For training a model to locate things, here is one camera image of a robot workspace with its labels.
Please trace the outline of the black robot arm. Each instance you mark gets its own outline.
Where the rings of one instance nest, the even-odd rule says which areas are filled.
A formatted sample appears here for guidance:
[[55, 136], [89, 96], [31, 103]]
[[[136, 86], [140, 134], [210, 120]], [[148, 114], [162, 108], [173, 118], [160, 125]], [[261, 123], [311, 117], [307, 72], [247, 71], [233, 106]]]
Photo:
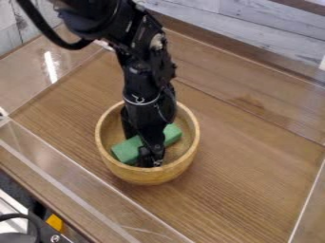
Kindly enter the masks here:
[[33, 0], [16, 0], [42, 34], [59, 47], [79, 50], [97, 40], [114, 49], [123, 71], [121, 110], [125, 137], [140, 137], [140, 165], [164, 164], [165, 128], [177, 116], [173, 79], [177, 65], [168, 50], [164, 25], [134, 0], [49, 0], [69, 30], [79, 37], [69, 43], [51, 28]]

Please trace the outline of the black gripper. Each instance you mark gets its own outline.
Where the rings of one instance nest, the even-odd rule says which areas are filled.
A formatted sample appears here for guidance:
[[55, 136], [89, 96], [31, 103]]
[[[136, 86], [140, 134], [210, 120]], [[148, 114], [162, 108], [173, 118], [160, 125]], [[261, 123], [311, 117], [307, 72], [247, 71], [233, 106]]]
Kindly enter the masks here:
[[165, 157], [164, 130], [174, 122], [177, 114], [176, 89], [172, 80], [177, 65], [169, 55], [145, 62], [118, 53], [125, 86], [121, 110], [125, 138], [140, 136], [138, 164], [142, 168], [161, 167]]

